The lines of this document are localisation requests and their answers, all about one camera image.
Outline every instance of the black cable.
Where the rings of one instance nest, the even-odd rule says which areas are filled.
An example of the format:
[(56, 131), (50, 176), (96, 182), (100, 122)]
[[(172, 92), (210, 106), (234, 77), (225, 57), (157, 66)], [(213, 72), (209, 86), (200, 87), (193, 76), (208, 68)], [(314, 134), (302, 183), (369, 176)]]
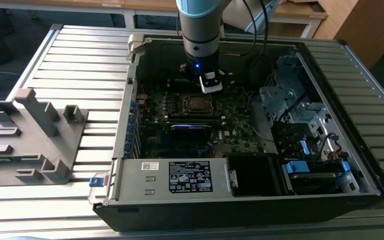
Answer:
[(254, 21), (254, 19), (253, 19), (252, 11), (250, 11), (250, 8), (249, 8), (249, 5), (248, 5), (246, 1), (242, 0), (242, 3), (244, 3), (244, 5), (245, 5), (245, 7), (246, 7), (246, 10), (248, 10), (248, 13), (249, 13), (249, 16), (250, 16), (250, 20), (252, 20), (252, 26), (253, 26), (252, 45), (250, 45), (249, 49), (248, 49), (245, 52), (242, 52), (242, 53), (233, 53), (233, 52), (224, 52), (224, 51), (221, 51), (221, 52), (220, 52), (221, 55), (232, 55), (232, 56), (238, 56), (238, 57), (245, 56), (245, 55), (248, 55), (248, 54), (250, 53), (250, 51), (252, 51), (252, 49), (253, 49), (253, 47), (254, 47), (254, 45), (256, 45), (256, 41), (257, 41), (257, 25), (256, 25), (256, 21)]
[(289, 106), (289, 108), (285, 109), (284, 113), (278, 116), (277, 120), (280, 121), (282, 119), (282, 117), (286, 116), (286, 114), (290, 112), (290, 110), (300, 104), (301, 100), (305, 97), (305, 92), (301, 94), (301, 96), (296, 99), (296, 101), (293, 102), (293, 104)]
[(258, 0), (260, 1), (260, 5), (261, 5), (261, 9), (262, 9), (262, 13), (264, 13), (264, 42), (262, 42), (262, 48), (260, 50), (260, 54), (258, 56), (253, 59), (248, 69), (250, 69), (256, 63), (258, 62), (260, 58), (264, 55), (264, 52), (265, 52), (265, 44), (266, 44), (266, 36), (269, 35), (269, 20), (268, 20), (268, 16), (266, 16), (266, 8), (265, 8), (265, 5), (262, 3), (262, 0)]
[(262, 13), (264, 13), (264, 43), (262, 43), (262, 48), (261, 48), (261, 51), (260, 51), (260, 57), (264, 55), (264, 51), (265, 51), (265, 44), (266, 44), (266, 36), (269, 35), (269, 20), (268, 20), (268, 17), (266, 17), (266, 9), (265, 9), (265, 5), (262, 3), (262, 0), (260, 0), (260, 5), (261, 5), (261, 8), (262, 8)]
[(320, 146), (318, 146), (318, 150), (317, 150), (317, 153), (316, 153), (316, 160), (318, 160), (318, 158), (320, 158), (320, 155), (321, 155), (321, 153), (322, 153), (322, 149), (324, 149), (324, 145), (325, 145), (325, 142), (326, 142), (326, 139), (332, 136), (332, 135), (336, 135), (333, 132), (329, 132), (326, 135), (325, 135), (325, 137), (324, 137), (324, 139), (322, 139), (322, 142), (321, 142), (321, 144), (320, 144)]
[(180, 35), (178, 33), (178, 28), (180, 28), (180, 11), (177, 12), (177, 25), (176, 25), (176, 28), (177, 28), (177, 36)]

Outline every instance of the blue latch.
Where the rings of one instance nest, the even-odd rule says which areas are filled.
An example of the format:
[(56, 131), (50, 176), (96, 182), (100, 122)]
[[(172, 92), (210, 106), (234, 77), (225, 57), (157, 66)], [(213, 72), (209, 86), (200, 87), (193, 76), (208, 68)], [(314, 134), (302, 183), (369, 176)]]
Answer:
[(289, 174), (306, 174), (310, 172), (305, 161), (290, 161), (285, 164), (285, 168)]
[(89, 178), (89, 187), (104, 187), (104, 177), (92, 177)]
[(305, 154), (305, 155), (309, 155), (310, 152), (309, 152), (309, 148), (306, 147), (305, 141), (301, 140), (300, 143), (301, 143), (301, 147), (302, 147), (304, 154)]
[(349, 166), (349, 163), (346, 161), (341, 162), (341, 166), (342, 166), (342, 169), (345, 172), (350, 171), (350, 166)]

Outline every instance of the white label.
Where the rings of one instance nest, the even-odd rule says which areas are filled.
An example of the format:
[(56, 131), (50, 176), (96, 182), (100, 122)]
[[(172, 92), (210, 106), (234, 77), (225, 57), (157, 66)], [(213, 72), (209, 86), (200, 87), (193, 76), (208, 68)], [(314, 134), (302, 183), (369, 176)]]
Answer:
[(141, 170), (158, 170), (158, 162), (141, 163)]
[(101, 4), (104, 7), (114, 7), (114, 8), (120, 8), (120, 4)]

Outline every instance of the aluminum slatted table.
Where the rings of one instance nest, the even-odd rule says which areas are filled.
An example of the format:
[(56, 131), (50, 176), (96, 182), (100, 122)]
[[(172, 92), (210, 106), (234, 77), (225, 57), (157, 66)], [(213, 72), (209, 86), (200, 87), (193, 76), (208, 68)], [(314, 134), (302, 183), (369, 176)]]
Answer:
[[(65, 185), (0, 187), (0, 239), (33, 236), (48, 239), (166, 239), (233, 237), (294, 233), (292, 238), (384, 237), (384, 206), (353, 211), (321, 223), (253, 228), (197, 229), (118, 233), (92, 211), (88, 180), (106, 172), (128, 71), (129, 34), (174, 35), (174, 31), (54, 25), (37, 49), (17, 88), (33, 88), (56, 108), (76, 104), (89, 109), (70, 181)], [(242, 35), (228, 37), (245, 38)], [(384, 91), (346, 45), (332, 40), (270, 38), (305, 43), (328, 78), (364, 140), (384, 167)], [(102, 198), (105, 190), (96, 192)]]

